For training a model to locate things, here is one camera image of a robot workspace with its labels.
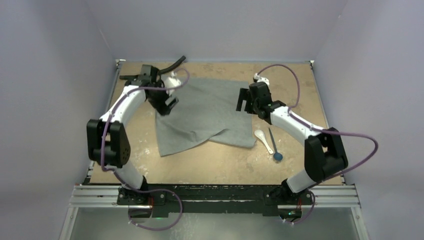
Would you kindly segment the grey cloth napkin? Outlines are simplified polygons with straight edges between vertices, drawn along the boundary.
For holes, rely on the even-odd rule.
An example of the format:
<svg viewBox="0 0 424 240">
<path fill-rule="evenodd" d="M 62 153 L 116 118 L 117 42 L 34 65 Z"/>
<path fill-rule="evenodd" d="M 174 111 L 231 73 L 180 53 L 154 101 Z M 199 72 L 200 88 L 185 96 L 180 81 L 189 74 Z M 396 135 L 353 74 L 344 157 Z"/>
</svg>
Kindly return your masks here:
<svg viewBox="0 0 424 240">
<path fill-rule="evenodd" d="M 170 114 L 155 115 L 155 128 L 160 156 L 194 148 L 204 142 L 251 149 L 252 117 L 237 111 L 240 89 L 246 81 L 213 78 L 191 78 L 175 92 L 178 103 Z"/>
</svg>

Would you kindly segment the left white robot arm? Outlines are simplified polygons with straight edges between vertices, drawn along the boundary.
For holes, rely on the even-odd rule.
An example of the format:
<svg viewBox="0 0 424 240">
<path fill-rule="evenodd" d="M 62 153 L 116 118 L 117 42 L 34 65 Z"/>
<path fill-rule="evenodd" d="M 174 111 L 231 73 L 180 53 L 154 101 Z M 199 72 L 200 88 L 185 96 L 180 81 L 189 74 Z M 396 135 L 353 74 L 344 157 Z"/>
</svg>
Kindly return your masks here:
<svg viewBox="0 0 424 240">
<path fill-rule="evenodd" d="M 88 156 L 102 171 L 112 172 L 121 182 L 123 196 L 138 205 L 151 195 L 146 178 L 139 174 L 130 161 L 131 146 L 126 133 L 135 111 L 148 102 L 161 116 L 170 114 L 178 99 L 173 96 L 182 87 L 176 77 L 177 63 L 163 69 L 144 64 L 136 75 L 121 75 L 125 81 L 121 95 L 99 119 L 86 124 Z"/>
</svg>

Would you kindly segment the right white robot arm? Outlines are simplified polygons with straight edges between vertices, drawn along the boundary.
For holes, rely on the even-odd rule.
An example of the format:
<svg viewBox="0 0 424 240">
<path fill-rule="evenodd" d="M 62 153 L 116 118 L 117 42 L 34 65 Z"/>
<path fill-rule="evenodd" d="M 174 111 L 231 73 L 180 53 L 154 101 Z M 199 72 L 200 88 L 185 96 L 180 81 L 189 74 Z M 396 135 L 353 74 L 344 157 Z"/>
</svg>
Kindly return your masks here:
<svg viewBox="0 0 424 240">
<path fill-rule="evenodd" d="M 340 132 L 331 127 L 314 126 L 295 114 L 285 103 L 272 99 L 264 82 L 254 82 L 239 90 L 237 111 L 257 115 L 269 125 L 281 128 L 304 147 L 304 168 L 282 181 L 268 193 L 288 204 L 305 190 L 324 182 L 348 167 L 348 158 Z"/>
</svg>

